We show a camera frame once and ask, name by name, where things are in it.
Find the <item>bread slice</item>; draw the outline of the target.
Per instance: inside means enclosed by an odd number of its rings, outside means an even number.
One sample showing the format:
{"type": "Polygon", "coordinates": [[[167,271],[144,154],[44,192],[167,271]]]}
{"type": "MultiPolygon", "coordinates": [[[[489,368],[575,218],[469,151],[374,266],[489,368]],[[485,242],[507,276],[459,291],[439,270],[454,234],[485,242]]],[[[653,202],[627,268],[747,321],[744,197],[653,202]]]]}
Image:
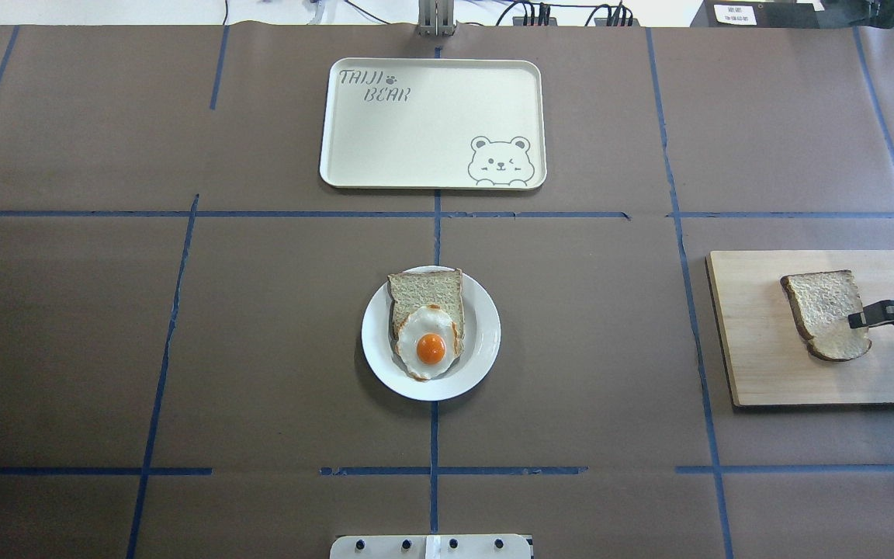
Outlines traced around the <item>bread slice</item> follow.
{"type": "Polygon", "coordinates": [[[461,269],[437,269],[428,272],[394,273],[387,277],[388,293],[393,298],[390,311],[391,337],[400,337],[400,327],[420,307],[433,304],[450,316],[458,339],[464,339],[463,272],[461,269]]]}
{"type": "Polygon", "coordinates": [[[852,328],[848,321],[848,315],[863,308],[850,269],[787,275],[780,284],[810,354],[824,361],[847,362],[870,350],[867,328],[852,328]]]}

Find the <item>white round plate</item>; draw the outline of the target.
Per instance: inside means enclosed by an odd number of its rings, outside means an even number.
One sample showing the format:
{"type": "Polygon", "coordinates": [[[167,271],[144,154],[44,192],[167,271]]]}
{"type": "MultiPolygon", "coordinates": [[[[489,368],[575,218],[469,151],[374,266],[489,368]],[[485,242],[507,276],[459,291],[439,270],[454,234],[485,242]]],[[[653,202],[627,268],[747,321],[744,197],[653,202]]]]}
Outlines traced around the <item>white round plate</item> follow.
{"type": "Polygon", "coordinates": [[[442,401],[487,375],[501,346],[496,305],[457,268],[391,273],[363,315],[366,361],[384,385],[414,400],[442,401]]]}

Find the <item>bread slice on plate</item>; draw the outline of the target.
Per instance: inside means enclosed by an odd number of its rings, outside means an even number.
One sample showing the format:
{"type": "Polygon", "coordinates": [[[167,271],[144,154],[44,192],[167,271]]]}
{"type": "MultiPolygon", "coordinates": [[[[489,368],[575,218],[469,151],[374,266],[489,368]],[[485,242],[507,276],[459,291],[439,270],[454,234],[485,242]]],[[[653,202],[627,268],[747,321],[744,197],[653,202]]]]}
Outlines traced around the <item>bread slice on plate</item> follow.
{"type": "Polygon", "coordinates": [[[387,277],[388,293],[393,298],[390,311],[391,337],[400,337],[400,327],[420,307],[433,304],[450,316],[458,339],[464,339],[463,272],[461,269],[437,269],[428,272],[394,273],[387,277]]]}

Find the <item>wooden cutting board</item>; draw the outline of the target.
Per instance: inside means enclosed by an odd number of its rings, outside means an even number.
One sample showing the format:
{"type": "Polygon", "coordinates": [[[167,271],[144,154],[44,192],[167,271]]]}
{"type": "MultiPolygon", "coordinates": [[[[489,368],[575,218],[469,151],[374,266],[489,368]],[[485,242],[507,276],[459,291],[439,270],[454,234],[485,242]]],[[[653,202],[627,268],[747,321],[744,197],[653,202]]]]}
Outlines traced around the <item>wooden cutting board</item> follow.
{"type": "Polygon", "coordinates": [[[713,251],[706,262],[734,404],[894,404],[894,326],[872,329],[862,357],[817,358],[780,284],[847,269],[866,304],[894,300],[894,250],[713,251]]]}

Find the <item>black power strip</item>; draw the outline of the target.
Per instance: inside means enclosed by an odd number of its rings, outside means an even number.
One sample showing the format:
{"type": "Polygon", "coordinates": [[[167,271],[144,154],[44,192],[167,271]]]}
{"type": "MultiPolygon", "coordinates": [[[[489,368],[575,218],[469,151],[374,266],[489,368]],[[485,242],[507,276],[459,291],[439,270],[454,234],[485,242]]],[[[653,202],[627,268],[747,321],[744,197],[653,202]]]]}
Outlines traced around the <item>black power strip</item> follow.
{"type": "Polygon", "coordinates": [[[639,27],[634,12],[622,1],[598,5],[512,1],[497,18],[496,25],[515,27],[639,27]]]}

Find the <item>fried egg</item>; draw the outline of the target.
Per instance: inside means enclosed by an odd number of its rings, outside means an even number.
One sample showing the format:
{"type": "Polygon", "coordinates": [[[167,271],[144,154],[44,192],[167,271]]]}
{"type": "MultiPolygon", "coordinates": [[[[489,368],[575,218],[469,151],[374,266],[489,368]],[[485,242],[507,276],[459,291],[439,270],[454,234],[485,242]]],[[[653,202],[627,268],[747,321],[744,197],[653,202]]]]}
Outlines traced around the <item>fried egg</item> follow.
{"type": "Polygon", "coordinates": [[[407,375],[426,382],[441,376],[459,357],[462,339],[446,312],[436,305],[420,307],[408,316],[395,340],[395,353],[407,375]]]}

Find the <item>cream bear tray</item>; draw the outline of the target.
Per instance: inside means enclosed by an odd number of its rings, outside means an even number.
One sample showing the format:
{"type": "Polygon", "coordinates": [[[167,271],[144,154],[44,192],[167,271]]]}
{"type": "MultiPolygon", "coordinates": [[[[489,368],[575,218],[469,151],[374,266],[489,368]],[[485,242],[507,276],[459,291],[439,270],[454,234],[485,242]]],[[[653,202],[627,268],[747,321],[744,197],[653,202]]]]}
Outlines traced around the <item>cream bear tray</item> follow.
{"type": "Polygon", "coordinates": [[[319,173],[341,189],[535,190],[549,173],[542,73],[523,60],[338,60],[319,173]]]}

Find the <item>aluminium frame post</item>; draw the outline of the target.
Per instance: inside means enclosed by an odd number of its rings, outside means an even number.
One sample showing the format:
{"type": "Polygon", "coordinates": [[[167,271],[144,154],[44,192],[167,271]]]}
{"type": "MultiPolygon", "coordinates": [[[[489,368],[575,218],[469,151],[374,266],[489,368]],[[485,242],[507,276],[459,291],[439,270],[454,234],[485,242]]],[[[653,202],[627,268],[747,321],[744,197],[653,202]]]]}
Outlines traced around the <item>aluminium frame post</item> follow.
{"type": "Polygon", "coordinates": [[[453,36],[456,28],[454,0],[418,1],[418,35],[453,36]]]}

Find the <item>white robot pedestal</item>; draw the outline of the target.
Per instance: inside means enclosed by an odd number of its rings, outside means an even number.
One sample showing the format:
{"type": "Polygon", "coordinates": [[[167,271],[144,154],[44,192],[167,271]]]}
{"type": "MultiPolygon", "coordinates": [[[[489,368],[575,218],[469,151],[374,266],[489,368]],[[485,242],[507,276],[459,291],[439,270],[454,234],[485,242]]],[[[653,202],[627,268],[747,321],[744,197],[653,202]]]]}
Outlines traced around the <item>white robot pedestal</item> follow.
{"type": "Polygon", "coordinates": [[[330,558],[533,558],[528,535],[398,534],[348,535],[337,538],[330,558]]]}

